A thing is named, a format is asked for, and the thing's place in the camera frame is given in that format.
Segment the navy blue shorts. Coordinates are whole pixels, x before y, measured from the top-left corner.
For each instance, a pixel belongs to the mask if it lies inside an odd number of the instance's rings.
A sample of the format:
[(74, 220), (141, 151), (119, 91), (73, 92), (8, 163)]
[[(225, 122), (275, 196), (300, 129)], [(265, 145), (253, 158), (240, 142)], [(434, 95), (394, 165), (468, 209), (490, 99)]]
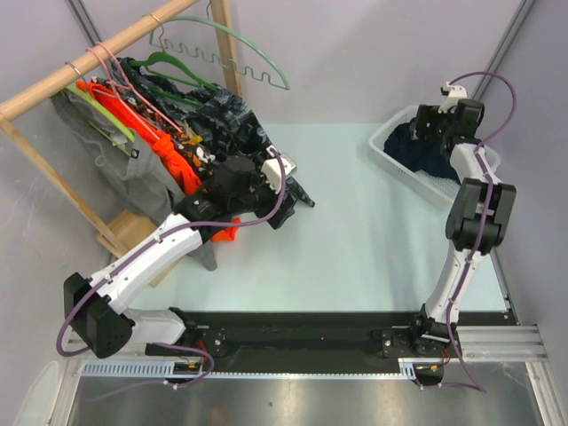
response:
[(383, 151), (412, 172), (424, 171), (434, 178), (445, 178), (459, 184), (455, 169), (439, 148), (426, 140), (412, 139), (413, 122), (399, 124), (384, 142)]

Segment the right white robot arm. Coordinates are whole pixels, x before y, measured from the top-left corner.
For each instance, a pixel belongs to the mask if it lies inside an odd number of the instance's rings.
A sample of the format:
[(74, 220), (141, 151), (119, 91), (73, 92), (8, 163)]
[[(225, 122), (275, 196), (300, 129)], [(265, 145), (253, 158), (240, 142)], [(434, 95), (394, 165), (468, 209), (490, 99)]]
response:
[(410, 347), (420, 356), (454, 342), (465, 290), (480, 263), (504, 240), (516, 199), (517, 189), (496, 177), (476, 138), (484, 114), (482, 103), (460, 99), (454, 106), (420, 105), (412, 121), (413, 137), (439, 145), (461, 183), (446, 220), (446, 261), (409, 332)]

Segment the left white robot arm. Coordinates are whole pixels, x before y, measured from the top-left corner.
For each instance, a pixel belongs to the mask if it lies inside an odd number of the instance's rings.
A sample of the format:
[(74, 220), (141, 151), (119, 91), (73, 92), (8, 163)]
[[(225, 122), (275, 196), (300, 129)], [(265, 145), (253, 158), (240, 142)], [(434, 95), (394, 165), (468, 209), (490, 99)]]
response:
[(295, 172), (296, 164), (285, 154), (275, 154), (261, 166), (232, 156), (127, 254), (88, 278), (69, 276), (63, 284), (66, 319), (57, 337), (58, 353), (71, 354), (63, 348), (69, 328), (99, 359), (128, 343), (167, 345), (179, 355), (190, 352), (196, 334), (186, 314), (173, 308), (137, 310), (130, 303), (183, 256), (203, 248), (218, 232), (237, 227), (234, 217), (254, 212), (257, 224), (273, 219)]

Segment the dark camouflage shorts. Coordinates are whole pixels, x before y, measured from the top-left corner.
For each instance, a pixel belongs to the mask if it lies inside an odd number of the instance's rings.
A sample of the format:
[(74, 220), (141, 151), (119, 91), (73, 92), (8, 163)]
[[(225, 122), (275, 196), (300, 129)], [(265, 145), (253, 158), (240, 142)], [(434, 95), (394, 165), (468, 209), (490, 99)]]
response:
[(202, 181), (203, 184), (210, 181), (218, 166), (230, 157), (239, 156), (251, 160), (256, 166), (256, 172), (261, 172), (264, 161), (273, 157), (272, 150), (275, 147), (272, 141), (241, 97), (219, 86), (220, 93), (198, 109), (163, 104), (133, 85), (133, 79), (125, 73), (120, 60), (113, 67), (114, 77), (119, 82), (130, 83), (137, 93), (153, 105), (151, 108), (175, 129), (193, 137), (201, 137), (206, 159), (212, 165), (212, 171)]

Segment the orange patterned shorts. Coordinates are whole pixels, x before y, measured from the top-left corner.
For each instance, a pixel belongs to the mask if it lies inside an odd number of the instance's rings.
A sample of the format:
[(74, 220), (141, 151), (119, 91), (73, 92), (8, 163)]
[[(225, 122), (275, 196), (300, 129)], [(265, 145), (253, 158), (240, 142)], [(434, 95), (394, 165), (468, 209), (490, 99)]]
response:
[(106, 81), (78, 84), (150, 146), (184, 194), (194, 193), (209, 177), (212, 165), (206, 159), (200, 136), (175, 129), (140, 98), (126, 91), (113, 91)]

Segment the bright orange shorts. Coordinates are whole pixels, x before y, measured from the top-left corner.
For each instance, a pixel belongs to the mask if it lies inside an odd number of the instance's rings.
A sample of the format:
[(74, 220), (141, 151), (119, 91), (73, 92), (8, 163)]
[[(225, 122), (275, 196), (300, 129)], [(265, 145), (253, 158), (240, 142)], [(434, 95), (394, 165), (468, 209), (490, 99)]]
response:
[(95, 164), (136, 215), (159, 224), (175, 203), (201, 185), (171, 135), (121, 103), (99, 83), (82, 81), (62, 91), (62, 121), (91, 152)]

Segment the grey shorts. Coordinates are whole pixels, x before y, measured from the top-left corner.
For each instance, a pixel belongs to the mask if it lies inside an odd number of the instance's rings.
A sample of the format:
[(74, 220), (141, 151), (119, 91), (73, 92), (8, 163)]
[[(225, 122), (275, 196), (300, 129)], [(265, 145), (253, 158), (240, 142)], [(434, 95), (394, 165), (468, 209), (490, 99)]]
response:
[(74, 133), (127, 210), (160, 225), (185, 197), (159, 157), (138, 135), (130, 142), (74, 93), (51, 97), (59, 119)]

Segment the dark green hanger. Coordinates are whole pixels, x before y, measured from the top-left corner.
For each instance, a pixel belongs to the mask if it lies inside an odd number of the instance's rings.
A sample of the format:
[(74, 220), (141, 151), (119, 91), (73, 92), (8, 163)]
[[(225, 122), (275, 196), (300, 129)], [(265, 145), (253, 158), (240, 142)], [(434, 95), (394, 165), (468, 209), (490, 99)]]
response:
[(120, 60), (120, 65), (137, 89), (163, 104), (198, 109), (220, 93), (218, 85), (200, 78), (165, 51), (154, 52), (147, 59), (127, 57)]

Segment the lime green hanger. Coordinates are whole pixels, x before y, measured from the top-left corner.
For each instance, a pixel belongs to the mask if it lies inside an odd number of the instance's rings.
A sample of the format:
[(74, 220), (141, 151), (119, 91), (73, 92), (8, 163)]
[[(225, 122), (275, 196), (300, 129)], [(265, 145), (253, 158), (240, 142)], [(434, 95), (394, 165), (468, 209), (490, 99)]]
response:
[(130, 142), (135, 140), (135, 136), (130, 129), (128, 129), (119, 119), (117, 119), (111, 112), (104, 108), (95, 98), (93, 98), (89, 93), (80, 90), (75, 85), (70, 84), (66, 89), (80, 99), (85, 101), (91, 108), (98, 111), (102, 116), (104, 116), (110, 123), (112, 123), (116, 129), (118, 129)]

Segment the white plastic basket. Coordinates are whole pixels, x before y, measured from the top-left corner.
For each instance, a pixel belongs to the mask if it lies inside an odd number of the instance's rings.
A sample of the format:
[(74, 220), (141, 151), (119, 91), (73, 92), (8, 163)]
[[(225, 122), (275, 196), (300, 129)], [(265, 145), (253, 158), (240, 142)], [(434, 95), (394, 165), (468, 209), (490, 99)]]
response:
[(431, 142), (455, 169), (459, 184), (450, 179), (432, 177), (424, 171), (412, 172), (383, 151), (387, 137), (399, 124), (411, 122), (417, 108), (409, 106), (396, 113), (370, 137), (368, 144), (378, 164), (436, 206), (453, 205), (460, 198), (482, 203), (491, 192), (490, 187), (499, 183), (494, 172), (500, 164), (499, 156), (481, 146), (475, 138), (477, 126), (483, 119), (483, 105), (467, 99), (459, 101), (447, 113), (448, 122), (442, 140)]

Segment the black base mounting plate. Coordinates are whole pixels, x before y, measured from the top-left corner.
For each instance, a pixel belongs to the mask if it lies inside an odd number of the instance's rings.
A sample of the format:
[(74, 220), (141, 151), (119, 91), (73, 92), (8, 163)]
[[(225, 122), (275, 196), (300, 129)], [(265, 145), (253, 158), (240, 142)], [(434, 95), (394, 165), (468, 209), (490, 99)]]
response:
[(150, 343), (147, 356), (202, 349), (227, 375), (356, 376), (398, 373), (466, 353), (468, 333), (488, 336), (513, 325), (512, 312), (465, 312), (457, 325), (435, 325), (418, 312), (183, 312), (174, 343)]

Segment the wooden clothes rack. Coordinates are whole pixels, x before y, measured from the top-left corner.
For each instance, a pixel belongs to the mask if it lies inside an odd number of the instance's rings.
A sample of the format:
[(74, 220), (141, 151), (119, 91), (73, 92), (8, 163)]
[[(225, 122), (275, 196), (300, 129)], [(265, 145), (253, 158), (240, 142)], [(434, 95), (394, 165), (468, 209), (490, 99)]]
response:
[(61, 91), (81, 76), (148, 35), (184, 10), (194, 1), (168, 1), (158, 9), (140, 17), (121, 32), (104, 41), (100, 46), (83, 53), (63, 65), (37, 83), (7, 99), (1, 104), (1, 131), (24, 154), (24, 156), (48, 179), (62, 195), (96, 228), (107, 241), (108, 249), (117, 249), (122, 254), (127, 247), (116, 233), (95, 213), (94, 209), (72, 188), (72, 186), (37, 151), (32, 143), (12, 123), (31, 109), (37, 107), (54, 93)]

